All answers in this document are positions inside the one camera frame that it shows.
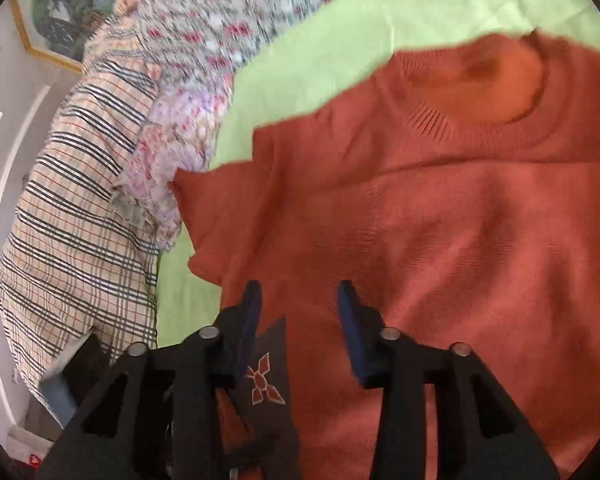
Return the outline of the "orange knit sweater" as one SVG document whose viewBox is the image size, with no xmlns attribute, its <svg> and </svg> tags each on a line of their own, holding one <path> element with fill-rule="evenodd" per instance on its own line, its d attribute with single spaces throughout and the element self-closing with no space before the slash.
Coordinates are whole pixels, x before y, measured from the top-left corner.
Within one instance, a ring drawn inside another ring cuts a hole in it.
<svg viewBox="0 0 600 480">
<path fill-rule="evenodd" d="M 221 400 L 227 445 L 279 436 L 253 478 L 370 474 L 381 394 L 352 373 L 342 281 L 421 344 L 469 344 L 562 477 L 600 438 L 600 52 L 538 32 L 399 51 L 171 188 L 193 274 L 223 306 L 262 287 Z"/>
</svg>

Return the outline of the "plaid checkered blanket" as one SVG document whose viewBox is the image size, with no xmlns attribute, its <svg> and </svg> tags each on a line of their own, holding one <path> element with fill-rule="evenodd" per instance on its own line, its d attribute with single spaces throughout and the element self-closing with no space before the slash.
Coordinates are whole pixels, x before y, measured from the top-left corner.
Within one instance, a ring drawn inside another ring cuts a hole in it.
<svg viewBox="0 0 600 480">
<path fill-rule="evenodd" d="M 0 315 L 31 392 L 86 332 L 112 358 L 134 341 L 157 341 L 154 233 L 117 212 L 112 193 L 157 99 L 158 77 L 130 18 L 102 24 L 19 197 L 0 257 Z"/>
</svg>

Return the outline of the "purple floral pillow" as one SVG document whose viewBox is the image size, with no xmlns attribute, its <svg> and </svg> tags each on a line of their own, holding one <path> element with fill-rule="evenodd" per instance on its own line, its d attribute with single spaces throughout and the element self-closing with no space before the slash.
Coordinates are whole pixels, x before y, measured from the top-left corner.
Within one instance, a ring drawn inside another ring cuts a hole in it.
<svg viewBox="0 0 600 480">
<path fill-rule="evenodd" d="M 147 230 L 170 250 L 182 220 L 170 189 L 175 173 L 209 169 L 216 138 L 230 107 L 232 85 L 165 86 L 140 129 L 130 160 L 114 182 L 111 203 L 132 226 Z"/>
</svg>

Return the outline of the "framed landscape painting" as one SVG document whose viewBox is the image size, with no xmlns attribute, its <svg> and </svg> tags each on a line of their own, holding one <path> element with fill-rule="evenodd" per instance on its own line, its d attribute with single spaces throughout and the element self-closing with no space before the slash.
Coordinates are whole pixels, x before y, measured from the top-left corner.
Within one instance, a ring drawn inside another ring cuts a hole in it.
<svg viewBox="0 0 600 480">
<path fill-rule="evenodd" d="M 114 0 L 8 1 L 24 50 L 75 73 L 86 40 L 114 8 Z"/>
</svg>

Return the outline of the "light green bed sheet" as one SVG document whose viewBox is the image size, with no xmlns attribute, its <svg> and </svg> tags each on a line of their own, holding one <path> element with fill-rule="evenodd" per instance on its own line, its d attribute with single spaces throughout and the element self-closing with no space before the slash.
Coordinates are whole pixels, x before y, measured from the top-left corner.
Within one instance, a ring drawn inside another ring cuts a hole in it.
<svg viewBox="0 0 600 480">
<path fill-rule="evenodd" d="M 600 0 L 334 0 L 238 72 L 212 166 L 250 159 L 254 130 L 317 110 L 396 50 L 533 29 L 600 50 Z"/>
</svg>

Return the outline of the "floral rose quilt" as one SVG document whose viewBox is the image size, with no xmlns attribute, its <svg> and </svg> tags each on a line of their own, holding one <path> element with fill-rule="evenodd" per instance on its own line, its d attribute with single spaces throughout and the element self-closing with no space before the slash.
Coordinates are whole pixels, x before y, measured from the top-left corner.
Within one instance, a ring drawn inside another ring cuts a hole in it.
<svg viewBox="0 0 600 480">
<path fill-rule="evenodd" d="M 163 84 L 219 89 L 330 0 L 137 0 L 135 26 Z"/>
</svg>

